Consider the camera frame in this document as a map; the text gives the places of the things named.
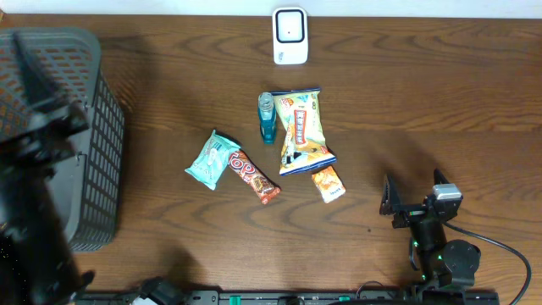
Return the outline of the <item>yellow chip bag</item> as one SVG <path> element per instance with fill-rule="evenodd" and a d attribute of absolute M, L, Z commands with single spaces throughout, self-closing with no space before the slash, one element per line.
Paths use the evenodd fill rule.
<path fill-rule="evenodd" d="M 336 162 L 323 133 L 318 100 L 320 91 L 315 87 L 271 92 L 285 129 L 280 153 L 281 176 L 313 171 Z"/>

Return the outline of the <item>small orange snack packet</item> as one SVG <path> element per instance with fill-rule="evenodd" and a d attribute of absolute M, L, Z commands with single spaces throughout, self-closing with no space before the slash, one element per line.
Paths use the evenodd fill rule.
<path fill-rule="evenodd" d="M 330 203 L 346 193 L 340 177 L 332 166 L 313 174 L 312 181 L 325 203 Z"/>

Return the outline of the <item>mint green wipes pack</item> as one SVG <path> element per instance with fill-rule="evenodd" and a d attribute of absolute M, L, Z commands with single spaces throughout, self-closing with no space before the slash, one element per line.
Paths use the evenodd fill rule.
<path fill-rule="evenodd" d="M 198 157 L 185 172 L 214 191 L 221 174 L 228 167 L 230 155 L 240 149 L 240 145 L 213 130 Z"/>

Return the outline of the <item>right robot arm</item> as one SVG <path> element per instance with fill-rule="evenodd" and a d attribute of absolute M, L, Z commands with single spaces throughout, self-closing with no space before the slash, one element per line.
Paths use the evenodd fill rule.
<path fill-rule="evenodd" d="M 474 285 L 481 252 L 467 241 L 447 239 L 444 226 L 457 216 L 463 195 L 440 170 L 433 177 L 432 190 L 421 203 L 405 204 L 386 175 L 379 213 L 391 215 L 395 229 L 410 230 L 409 261 L 428 289 L 465 289 Z"/>

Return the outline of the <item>blue mouthwash bottle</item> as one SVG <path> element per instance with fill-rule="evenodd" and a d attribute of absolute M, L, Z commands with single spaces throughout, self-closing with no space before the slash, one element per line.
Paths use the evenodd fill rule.
<path fill-rule="evenodd" d="M 274 144 L 277 134 L 276 110 L 273 95 L 270 92 L 263 92 L 258 97 L 257 112 L 263 142 L 265 144 Z"/>

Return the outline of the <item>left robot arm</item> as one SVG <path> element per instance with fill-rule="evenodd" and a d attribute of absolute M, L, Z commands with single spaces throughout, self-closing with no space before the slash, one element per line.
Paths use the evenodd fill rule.
<path fill-rule="evenodd" d="M 1 302 L 69 304 L 95 274 L 79 271 L 47 179 L 56 164 L 75 155 L 69 138 L 89 122 L 25 47 L 21 33 L 10 42 L 32 116 L 26 131 L 1 143 L 1 239 L 10 251 L 1 263 Z"/>

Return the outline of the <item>red Top chocolate bar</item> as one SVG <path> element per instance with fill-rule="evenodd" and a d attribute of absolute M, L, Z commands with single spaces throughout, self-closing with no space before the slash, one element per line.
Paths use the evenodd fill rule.
<path fill-rule="evenodd" d="M 242 150 L 230 154 L 229 167 L 255 191 L 262 204 L 268 204 L 280 194 L 279 186 L 263 174 Z"/>

